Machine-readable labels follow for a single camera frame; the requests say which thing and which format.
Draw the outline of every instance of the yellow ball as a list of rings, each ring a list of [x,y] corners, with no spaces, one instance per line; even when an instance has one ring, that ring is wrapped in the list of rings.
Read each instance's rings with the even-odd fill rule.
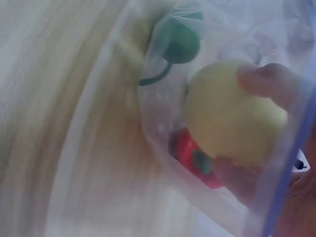
[[[210,157],[264,164],[285,126],[287,113],[269,98],[243,90],[241,61],[217,62],[193,78],[185,104],[187,128]]]

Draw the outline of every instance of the clear plastic bag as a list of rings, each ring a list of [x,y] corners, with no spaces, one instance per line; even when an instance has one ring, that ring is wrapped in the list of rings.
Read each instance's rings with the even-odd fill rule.
[[[156,24],[139,82],[143,131],[164,171],[186,199],[234,236],[272,233],[292,166],[313,124],[315,84],[305,80],[299,85],[286,124],[262,166],[249,208],[228,189],[219,188],[221,184],[209,170],[194,173],[198,161],[189,167],[179,160],[186,155],[181,150],[185,148],[191,156],[195,152],[198,157],[206,155],[205,147],[201,149],[186,130],[187,95],[192,78],[215,62],[279,63],[303,75],[314,47],[314,33],[306,17],[309,14],[304,12],[309,6],[297,8],[296,4],[282,0],[177,4]]]

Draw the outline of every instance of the red vegetable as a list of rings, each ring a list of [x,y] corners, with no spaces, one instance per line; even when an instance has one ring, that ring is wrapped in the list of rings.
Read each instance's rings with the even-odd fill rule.
[[[200,150],[187,129],[178,133],[176,148],[179,162],[204,184],[212,189],[223,186],[211,173],[212,159]]]

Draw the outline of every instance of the finger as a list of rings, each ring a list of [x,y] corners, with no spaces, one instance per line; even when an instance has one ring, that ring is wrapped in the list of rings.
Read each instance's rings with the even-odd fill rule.
[[[316,172],[316,126],[314,125],[311,137],[306,144],[303,153],[311,167],[312,172]]]
[[[258,175],[246,167],[236,166],[228,158],[216,158],[212,164],[216,178],[244,205],[250,205]]]
[[[306,187],[311,180],[312,174],[309,171],[293,174],[291,182],[291,191],[297,192]]]
[[[243,65],[238,69],[239,84],[250,93],[271,98],[288,110],[295,101],[301,78],[280,64],[268,64],[261,68]]]

